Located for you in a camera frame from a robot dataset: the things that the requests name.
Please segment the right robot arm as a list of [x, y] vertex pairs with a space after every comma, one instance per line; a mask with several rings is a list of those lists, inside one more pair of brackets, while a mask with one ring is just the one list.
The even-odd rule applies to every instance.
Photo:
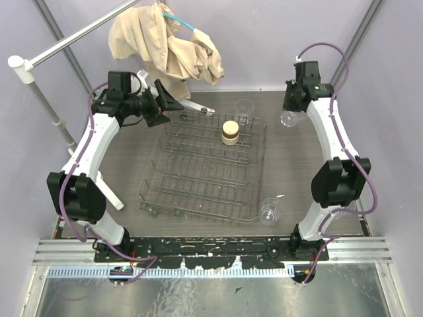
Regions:
[[352, 146], [338, 112], [334, 89], [321, 81], [317, 61], [297, 60], [295, 78], [287, 81], [280, 121], [286, 127], [309, 118], [323, 152], [324, 163], [311, 181], [313, 202], [289, 238], [289, 251], [305, 260], [322, 245], [330, 223], [357, 200], [371, 170]]

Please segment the beige brown travel cup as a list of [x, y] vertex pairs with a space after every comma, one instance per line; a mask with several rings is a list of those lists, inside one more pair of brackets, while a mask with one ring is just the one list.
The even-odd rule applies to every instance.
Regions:
[[236, 121], [228, 120], [222, 125], [221, 140], [225, 145], [235, 145], [239, 140], [239, 124]]

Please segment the clear tumbler from corner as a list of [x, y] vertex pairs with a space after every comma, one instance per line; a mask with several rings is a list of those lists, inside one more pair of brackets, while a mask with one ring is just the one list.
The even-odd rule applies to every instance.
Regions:
[[280, 121], [286, 127], [293, 127], [307, 118], [308, 115], [305, 112], [292, 112], [284, 110], [280, 116]]

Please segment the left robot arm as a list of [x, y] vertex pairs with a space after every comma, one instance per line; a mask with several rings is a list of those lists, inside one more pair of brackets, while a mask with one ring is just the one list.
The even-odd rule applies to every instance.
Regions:
[[[47, 177], [47, 186], [54, 207], [75, 237], [84, 242], [90, 232], [118, 262], [132, 255], [132, 242], [127, 229], [119, 225], [106, 210], [106, 196], [96, 185], [101, 162], [113, 138], [130, 116], [142, 118], [148, 127], [170, 121], [165, 112], [181, 111], [159, 79], [150, 87], [132, 89], [135, 73], [109, 71], [107, 82], [101, 85], [100, 96], [88, 104], [89, 122], [80, 144], [60, 172]], [[78, 233], [75, 224], [83, 227]]]

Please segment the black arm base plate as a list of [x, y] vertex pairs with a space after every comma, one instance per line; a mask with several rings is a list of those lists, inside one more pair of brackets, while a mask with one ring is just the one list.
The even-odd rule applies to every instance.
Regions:
[[284, 236], [138, 237], [131, 239], [128, 256], [155, 256], [152, 267], [161, 269], [228, 269], [236, 260], [242, 269], [283, 268], [286, 262], [313, 262], [322, 245], [296, 246]]

